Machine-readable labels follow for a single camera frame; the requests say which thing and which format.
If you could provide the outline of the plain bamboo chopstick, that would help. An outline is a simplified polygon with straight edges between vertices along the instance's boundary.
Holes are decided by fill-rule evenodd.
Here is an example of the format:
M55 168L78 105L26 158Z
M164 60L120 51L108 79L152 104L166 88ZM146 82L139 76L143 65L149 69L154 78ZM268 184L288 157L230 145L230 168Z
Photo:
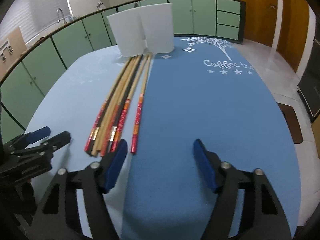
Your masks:
M120 112L122 101L125 100L124 94L129 86L131 77L139 66L141 58L142 55L137 55L128 61L124 73L121 75L117 85L115 86L114 94L111 97L110 104L104 115L99 132L97 133L96 142L93 145L92 153L94 155L99 153L100 156L103 157L107 151L108 145L112 139L117 114Z
M112 88L112 93L108 96L108 101L105 104L104 115L101 115L99 119L100 124L96 125L94 134L91 137L92 140L88 149L91 156L96 157L103 148L104 142L108 141L110 137L113 122L118 113L118 105L123 97L121 93L126 89L127 79L130 77L131 72L135 70L137 59L139 59L139 56L129 58L125 63L123 71L117 77L116 83Z

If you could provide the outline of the red patterned bamboo chopstick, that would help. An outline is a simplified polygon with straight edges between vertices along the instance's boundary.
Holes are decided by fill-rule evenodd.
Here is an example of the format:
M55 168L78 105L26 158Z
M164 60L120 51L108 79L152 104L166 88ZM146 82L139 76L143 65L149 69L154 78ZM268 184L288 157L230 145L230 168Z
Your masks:
M120 119L119 119L119 122L117 124L116 133L114 135L113 143L112 143L112 145L110 147L110 152L114 152L116 150L118 142L121 139L121 134L122 134L123 127L124 127L124 124L125 124L126 116L127 116L130 104L131 104L131 99L132 99L133 94L134 94L134 92L136 90L137 83L138 83L138 81L140 79L141 73L142 73L142 71L144 69L145 63L146 63L148 58L149 58L149 55L145 55L139 61L138 69L137 69L136 73L134 74L132 81L130 81L130 83L129 83L129 91L126 93L126 97L125 97L126 100L125 100L125 103L124 103L124 107L123 107L123 109L121 111Z
M135 125L133 128L133 135L132 135L132 141L131 141L131 150L130 152L132 154L136 154L137 152L137 145L138 145L138 135L139 135L139 128L140 128L140 122L142 117L142 108L143 108L143 102L144 102L144 95L146 90L146 84L149 77L149 69L150 69L150 63L152 59L152 54L148 54L148 58L146 60L146 69L143 77L143 83L140 90L139 100L138 100L138 106L136 111L136 117L135 117Z

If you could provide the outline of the green lower kitchen cabinets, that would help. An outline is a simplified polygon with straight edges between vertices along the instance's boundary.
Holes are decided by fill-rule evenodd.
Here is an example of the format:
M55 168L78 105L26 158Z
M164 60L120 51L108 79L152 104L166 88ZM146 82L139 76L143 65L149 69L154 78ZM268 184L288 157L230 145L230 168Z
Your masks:
M108 16L135 7L171 3L175 35L244 39L242 0L138 0L93 12L41 38L1 78L1 135L4 142L25 132L33 114L60 76L80 57L114 46Z

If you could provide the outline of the cardboard board with devices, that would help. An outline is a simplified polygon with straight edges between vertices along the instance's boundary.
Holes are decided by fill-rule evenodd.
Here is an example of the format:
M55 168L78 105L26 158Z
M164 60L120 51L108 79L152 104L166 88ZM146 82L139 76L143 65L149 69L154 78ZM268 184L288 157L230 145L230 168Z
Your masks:
M15 28L5 38L1 39L1 79L26 50L27 46L25 45L19 27Z

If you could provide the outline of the cardboard box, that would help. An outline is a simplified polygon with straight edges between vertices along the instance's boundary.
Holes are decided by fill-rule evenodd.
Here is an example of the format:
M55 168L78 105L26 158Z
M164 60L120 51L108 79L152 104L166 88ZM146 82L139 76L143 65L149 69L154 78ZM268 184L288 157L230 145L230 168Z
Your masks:
M317 118L314 120L314 122L311 125L313 136L315 139L315 144L317 148L317 154L320 158L320 115L317 116Z

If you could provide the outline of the brown wooden stool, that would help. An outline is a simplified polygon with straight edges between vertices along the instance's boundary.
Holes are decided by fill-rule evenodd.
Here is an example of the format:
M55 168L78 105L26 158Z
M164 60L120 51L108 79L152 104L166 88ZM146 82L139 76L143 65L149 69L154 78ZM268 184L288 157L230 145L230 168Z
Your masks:
M278 106L286 120L293 142L301 144L303 142L303 135L294 108L279 102Z

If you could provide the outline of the chrome sink faucet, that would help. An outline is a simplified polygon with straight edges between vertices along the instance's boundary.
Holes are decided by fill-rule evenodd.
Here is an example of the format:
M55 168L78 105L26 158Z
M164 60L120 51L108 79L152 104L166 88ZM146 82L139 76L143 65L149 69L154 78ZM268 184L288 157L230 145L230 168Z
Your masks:
M58 8L56 10L56 13L57 13L57 23L63 22L63 24L66 25L67 21L63 13L63 10L61 8Z

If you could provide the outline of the white window blinds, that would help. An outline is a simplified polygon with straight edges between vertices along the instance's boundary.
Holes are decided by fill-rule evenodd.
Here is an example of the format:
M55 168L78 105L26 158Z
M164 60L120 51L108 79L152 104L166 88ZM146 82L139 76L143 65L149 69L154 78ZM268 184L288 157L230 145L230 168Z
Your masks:
M19 27L25 42L57 23L56 10L71 16L68 0L15 0L1 22L1 39Z

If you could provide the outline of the blue tree print table mat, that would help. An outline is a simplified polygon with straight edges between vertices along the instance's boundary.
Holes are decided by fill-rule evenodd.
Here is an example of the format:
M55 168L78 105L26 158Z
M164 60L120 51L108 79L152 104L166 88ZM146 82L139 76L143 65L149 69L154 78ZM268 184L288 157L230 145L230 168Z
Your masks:
M117 47L77 59L56 81L27 130L68 131L71 143L57 151L52 170L33 179L40 200L56 171L85 168L84 146L101 104L122 69ZM216 195L193 156L201 139L244 171L262 169L284 209L291 233L298 224L300 174L284 116L251 64L234 48L188 44L155 56L145 92L137 153L129 155L107 207L122 239L199 239Z

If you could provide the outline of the black glass cabinet appliance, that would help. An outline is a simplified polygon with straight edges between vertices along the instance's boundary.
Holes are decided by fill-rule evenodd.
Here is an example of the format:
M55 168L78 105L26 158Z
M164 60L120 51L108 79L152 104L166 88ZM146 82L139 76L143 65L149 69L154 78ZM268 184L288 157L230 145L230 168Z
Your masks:
M319 116L320 104L319 40L313 40L310 58L298 84L298 93L306 107L311 122Z

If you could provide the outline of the white double utensil holder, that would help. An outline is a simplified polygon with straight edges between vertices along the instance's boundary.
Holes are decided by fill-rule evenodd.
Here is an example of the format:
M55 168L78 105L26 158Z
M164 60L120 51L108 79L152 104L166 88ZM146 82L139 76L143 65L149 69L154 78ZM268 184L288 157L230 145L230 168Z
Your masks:
M123 57L170 53L174 49L171 3L136 7L107 19Z

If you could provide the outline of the brown wooden door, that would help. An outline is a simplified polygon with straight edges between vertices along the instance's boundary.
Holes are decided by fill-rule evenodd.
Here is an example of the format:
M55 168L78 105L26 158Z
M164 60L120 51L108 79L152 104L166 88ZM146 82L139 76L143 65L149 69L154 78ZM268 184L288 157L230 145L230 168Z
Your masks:
M296 72L305 48L309 28L309 5L306 0L283 0L277 52Z
M246 2L244 38L272 46L277 21L277 0L242 0Z

